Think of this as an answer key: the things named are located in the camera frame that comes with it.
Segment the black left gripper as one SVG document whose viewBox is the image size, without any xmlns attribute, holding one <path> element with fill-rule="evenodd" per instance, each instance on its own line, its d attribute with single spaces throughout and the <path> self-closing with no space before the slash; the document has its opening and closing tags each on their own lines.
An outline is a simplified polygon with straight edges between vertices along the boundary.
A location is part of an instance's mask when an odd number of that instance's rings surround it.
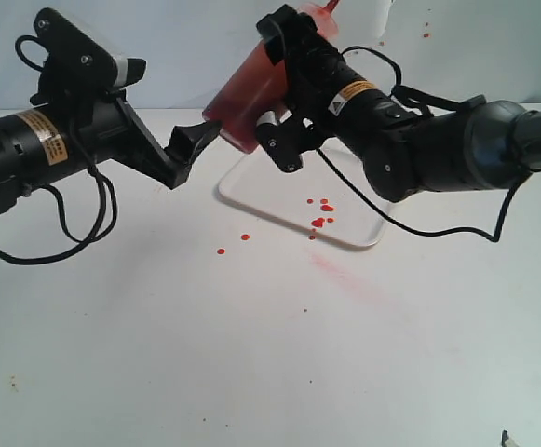
<svg viewBox="0 0 541 447">
<path fill-rule="evenodd" d="M 196 159 L 220 135 L 220 121 L 175 126 L 169 144 L 161 146 L 124 92 L 73 98 L 36 93 L 30 122 L 41 144 L 43 160 L 32 155 L 30 185 L 51 185 L 84 169 L 94 173 L 113 160 L 169 189 L 184 184 Z"/>
</svg>

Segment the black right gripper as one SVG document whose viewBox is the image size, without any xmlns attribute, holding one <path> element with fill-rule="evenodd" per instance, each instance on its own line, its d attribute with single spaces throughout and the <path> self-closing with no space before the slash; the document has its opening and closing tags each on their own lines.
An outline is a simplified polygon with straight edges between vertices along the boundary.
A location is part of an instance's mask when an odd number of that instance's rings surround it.
<svg viewBox="0 0 541 447">
<path fill-rule="evenodd" d="M 256 24 L 264 51 L 272 65 L 284 61 L 287 55 L 286 42 L 279 21 L 268 14 Z M 294 84 L 285 99 L 287 111 L 279 121 L 291 115 L 304 118 L 304 123 L 313 124 L 324 135 L 325 141 L 336 135 L 336 115 L 330 111 L 334 97 L 344 87 L 347 77 L 342 74 L 345 60 L 331 44 L 330 48 L 318 50 L 305 57 L 295 67 Z"/>
</svg>

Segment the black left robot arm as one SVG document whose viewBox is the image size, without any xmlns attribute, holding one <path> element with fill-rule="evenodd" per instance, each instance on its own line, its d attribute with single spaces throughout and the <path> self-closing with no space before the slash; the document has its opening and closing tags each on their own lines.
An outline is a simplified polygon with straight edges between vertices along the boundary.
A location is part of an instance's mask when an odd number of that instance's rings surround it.
<svg viewBox="0 0 541 447">
<path fill-rule="evenodd" d="M 173 128 L 161 145 L 125 91 L 58 98 L 0 117 L 0 215 L 19 198 L 82 170 L 110 197 L 98 166 L 114 160 L 168 189 L 183 185 L 196 159 L 219 136 L 218 121 Z"/>
</svg>

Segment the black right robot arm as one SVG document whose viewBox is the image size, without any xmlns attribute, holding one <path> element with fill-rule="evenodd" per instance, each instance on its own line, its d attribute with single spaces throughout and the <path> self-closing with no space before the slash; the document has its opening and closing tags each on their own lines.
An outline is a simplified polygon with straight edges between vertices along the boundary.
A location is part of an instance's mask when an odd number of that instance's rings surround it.
<svg viewBox="0 0 541 447">
<path fill-rule="evenodd" d="M 300 169 L 303 154 L 330 138 L 390 202 L 421 191 L 507 190 L 541 171 L 541 111 L 481 95 L 449 101 L 401 81 L 383 92 L 290 6 L 263 17 L 257 31 L 268 59 L 284 68 L 290 116 L 261 116 L 255 135 L 283 172 Z"/>
</svg>

